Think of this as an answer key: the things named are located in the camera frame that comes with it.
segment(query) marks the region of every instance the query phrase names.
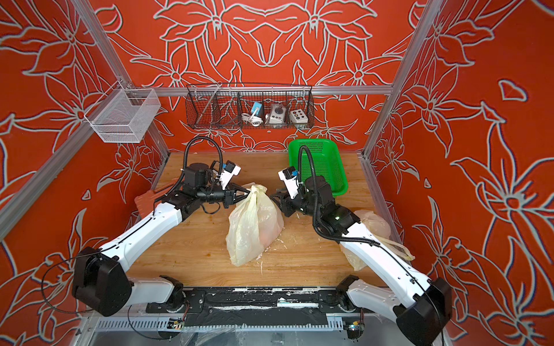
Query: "green plastic basket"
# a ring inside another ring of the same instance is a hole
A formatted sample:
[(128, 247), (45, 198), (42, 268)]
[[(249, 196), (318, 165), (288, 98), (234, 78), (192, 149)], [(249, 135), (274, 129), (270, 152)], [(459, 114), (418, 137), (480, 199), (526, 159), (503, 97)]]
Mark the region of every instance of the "green plastic basket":
[[(348, 191), (345, 168), (338, 153), (337, 144), (330, 140), (294, 140), (289, 144), (289, 165), (298, 165), (298, 150), (307, 146), (314, 159), (315, 172), (322, 175), (331, 185), (333, 197), (344, 195)], [(302, 181), (311, 176), (310, 163), (306, 153), (302, 154)]]

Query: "white control box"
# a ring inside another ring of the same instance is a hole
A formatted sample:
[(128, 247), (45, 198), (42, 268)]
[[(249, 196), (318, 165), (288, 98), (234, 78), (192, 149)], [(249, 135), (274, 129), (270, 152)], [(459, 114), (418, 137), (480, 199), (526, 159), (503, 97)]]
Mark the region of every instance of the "white control box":
[(289, 118), (290, 118), (290, 122), (293, 123), (293, 124), (307, 124), (308, 123), (308, 116), (301, 109), (290, 111)]
[(280, 104), (271, 105), (268, 124), (282, 124), (285, 122), (286, 108)]

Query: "black cable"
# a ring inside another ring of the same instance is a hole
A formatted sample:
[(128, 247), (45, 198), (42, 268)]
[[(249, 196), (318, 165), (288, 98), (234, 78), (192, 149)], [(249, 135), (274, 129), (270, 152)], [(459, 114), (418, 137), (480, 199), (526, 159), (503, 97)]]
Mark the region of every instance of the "black cable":
[(169, 339), (174, 338), (174, 336), (171, 336), (169, 338), (152, 338), (152, 337), (149, 337), (149, 336), (146, 336), (146, 335), (140, 333), (138, 330), (135, 329), (135, 327), (133, 327), (133, 324), (131, 323), (131, 318), (129, 317), (129, 312), (131, 311), (131, 306), (132, 305), (129, 305), (129, 310), (127, 310), (127, 321), (129, 322), (129, 325), (131, 326), (131, 329), (134, 330), (135, 333), (142, 336), (143, 338), (147, 338), (147, 339), (151, 339), (151, 340), (169, 340)]
[(185, 168), (187, 168), (187, 160), (188, 160), (188, 152), (189, 150), (191, 149), (191, 147), (196, 143), (196, 142), (199, 142), (199, 141), (208, 141), (210, 142), (211, 144), (213, 144), (216, 149), (217, 149), (217, 152), (219, 154), (219, 169), (218, 169), (218, 176), (221, 176), (221, 173), (223, 171), (223, 153), (221, 151), (221, 148), (219, 147), (219, 145), (211, 138), (209, 137), (206, 137), (206, 136), (195, 136), (193, 139), (191, 139), (189, 141), (189, 143), (187, 144), (187, 147), (184, 149), (184, 155), (183, 155), (183, 168), (181, 169), (181, 175), (179, 176), (179, 179), (177, 179), (177, 181), (175, 182), (175, 184), (171, 187), (171, 189), (164, 195), (156, 198), (154, 200), (154, 202), (159, 202), (160, 200), (162, 200), (165, 196), (169, 195), (170, 193), (172, 193), (173, 191), (175, 191), (175, 189), (177, 189), (177, 187), (181, 184), (181, 182), (183, 181), (183, 178), (184, 178), (184, 170)]
[(217, 212), (221, 209), (221, 204), (218, 203), (218, 204), (217, 204), (217, 210), (214, 211), (214, 212), (212, 212), (212, 213), (208, 213), (208, 212), (206, 211), (206, 207), (204, 207), (204, 203), (202, 203), (200, 206), (202, 206), (202, 209), (204, 209), (204, 212), (205, 212), (206, 214), (209, 214), (209, 215), (213, 215), (213, 214), (217, 213)]
[(147, 223), (150, 222), (150, 220), (152, 220), (152, 218), (149, 218), (148, 220), (146, 220), (145, 223), (143, 223), (142, 225), (140, 225), (140, 227), (138, 227), (136, 230), (134, 230), (131, 234), (129, 234), (128, 236), (126, 236), (125, 238), (121, 239), (117, 244), (114, 244), (110, 247), (108, 247), (107, 249), (102, 249), (102, 247), (100, 247), (100, 250), (97, 251), (97, 252), (93, 252), (92, 254), (86, 254), (86, 255), (78, 255), (78, 256), (75, 256), (75, 257), (71, 257), (71, 258), (68, 258), (67, 260), (63, 260), (62, 262), (59, 262), (55, 265), (53, 265), (52, 267), (48, 268), (44, 275), (42, 276), (42, 280), (40, 281), (40, 293), (42, 294), (42, 299), (44, 300), (44, 302), (52, 309), (58, 311), (58, 312), (62, 312), (62, 313), (84, 313), (84, 312), (90, 312), (90, 311), (93, 311), (94, 309), (88, 309), (88, 310), (83, 310), (83, 311), (65, 311), (65, 310), (61, 310), (61, 309), (58, 309), (56, 308), (55, 306), (53, 306), (49, 301), (48, 299), (46, 298), (46, 295), (44, 294), (44, 279), (46, 278), (46, 275), (48, 274), (48, 272), (56, 267), (58, 267), (60, 264), (62, 263), (66, 263), (66, 262), (69, 262), (71, 260), (74, 260), (74, 259), (78, 259), (78, 258), (81, 258), (81, 257), (87, 257), (87, 256), (92, 256), (92, 255), (97, 255), (101, 252), (104, 252), (104, 251), (107, 251), (107, 250), (110, 250), (110, 249), (113, 249), (114, 247), (116, 247), (117, 245), (121, 244), (123, 241), (125, 241), (125, 239), (127, 239), (128, 237), (130, 237), (131, 235), (133, 235), (136, 231), (140, 230), (142, 227), (144, 227)]
[[(312, 218), (312, 225), (313, 225), (314, 230), (316, 231), (317, 235), (324, 238), (324, 239), (334, 240), (334, 241), (338, 241), (338, 242), (341, 242), (341, 241), (344, 241), (344, 242), (362, 242), (362, 243), (365, 243), (365, 244), (369, 244), (370, 246), (376, 246), (379, 249), (386, 252), (392, 259), (395, 260), (395, 262), (402, 269), (404, 269), (406, 274), (408, 274), (408, 276), (419, 286), (419, 288), (422, 290), (423, 294), (427, 296), (427, 299), (429, 299), (429, 302), (433, 305), (433, 308), (435, 309), (435, 312), (437, 313), (437, 318), (439, 319), (439, 322), (440, 322), (439, 309), (437, 309), (437, 307), (435, 306), (435, 303), (433, 302), (431, 297), (429, 297), (429, 295), (423, 289), (423, 287), (419, 284), (417, 279), (396, 259), (396, 257), (394, 257), (388, 250), (383, 248), (383, 246), (381, 246), (381, 244), (379, 242), (376, 242), (372, 239), (359, 238), (359, 237), (335, 237), (335, 236), (331, 236), (331, 235), (326, 235), (319, 229), (319, 226), (320, 226), (320, 222), (319, 222), (320, 217), (319, 217), (319, 208), (318, 208), (319, 191), (317, 189), (317, 183), (316, 183), (314, 159), (312, 158), (310, 149), (307, 146), (301, 146), (300, 149), (299, 149), (299, 152), (298, 152), (299, 165), (301, 164), (301, 159), (300, 158), (302, 156), (303, 151), (306, 152), (306, 155), (308, 156), (308, 161), (310, 163), (310, 170), (311, 170), (311, 176), (312, 176), (312, 188), (313, 188), (312, 195), (314, 196), (314, 215), (313, 215), (313, 218)], [(444, 332), (443, 332), (442, 329), (440, 330), (440, 336), (441, 336), (441, 339), (443, 341), (443, 346), (444, 346)]]
[(68, 258), (67, 260), (63, 260), (62, 262), (59, 262), (55, 265), (53, 265), (52, 267), (48, 268), (44, 275), (42, 276), (42, 280), (40, 281), (40, 293), (42, 294), (42, 299), (44, 300), (44, 302), (50, 307), (52, 308), (53, 310), (56, 310), (57, 312), (61, 312), (61, 313), (84, 313), (84, 312), (90, 312), (90, 311), (93, 311), (94, 309), (88, 309), (88, 310), (83, 310), (83, 311), (65, 311), (65, 310), (61, 310), (61, 309), (58, 309), (56, 308), (55, 306), (53, 306), (50, 301), (46, 298), (46, 295), (44, 294), (44, 279), (46, 278), (46, 275), (48, 274), (48, 272), (56, 267), (58, 267), (60, 264), (62, 263), (66, 263), (66, 262), (69, 262), (71, 260), (74, 260), (74, 259), (78, 259), (78, 258), (81, 258), (81, 257), (87, 257), (87, 256), (91, 256), (91, 255), (96, 255), (96, 254), (99, 254), (101, 252), (104, 252), (104, 251), (107, 251), (107, 250), (110, 250), (110, 249), (113, 249), (114, 247), (116, 247), (117, 244), (113, 245), (113, 246), (110, 246), (108, 247), (107, 249), (105, 250), (100, 250), (98, 252), (93, 252), (92, 254), (86, 254), (86, 255), (79, 255), (79, 256), (75, 256), (75, 257), (70, 257)]

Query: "orange object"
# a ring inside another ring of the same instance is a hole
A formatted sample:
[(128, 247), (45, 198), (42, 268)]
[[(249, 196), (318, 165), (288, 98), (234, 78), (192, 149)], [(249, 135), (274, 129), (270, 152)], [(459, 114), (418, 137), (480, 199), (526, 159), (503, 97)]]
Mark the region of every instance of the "orange object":
[(171, 180), (169, 184), (157, 191), (148, 190), (140, 196), (135, 197), (135, 204), (137, 205), (138, 213), (140, 214), (141, 218), (145, 218), (154, 210), (154, 200), (167, 193), (169, 189), (177, 182), (177, 179), (178, 178)]

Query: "white wire basket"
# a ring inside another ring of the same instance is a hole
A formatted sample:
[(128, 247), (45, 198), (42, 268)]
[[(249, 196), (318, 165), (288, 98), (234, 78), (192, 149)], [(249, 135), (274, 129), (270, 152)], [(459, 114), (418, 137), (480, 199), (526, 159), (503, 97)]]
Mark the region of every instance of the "white wire basket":
[(105, 143), (140, 143), (160, 109), (156, 92), (152, 89), (147, 97), (129, 97), (123, 89), (114, 92), (90, 126)]

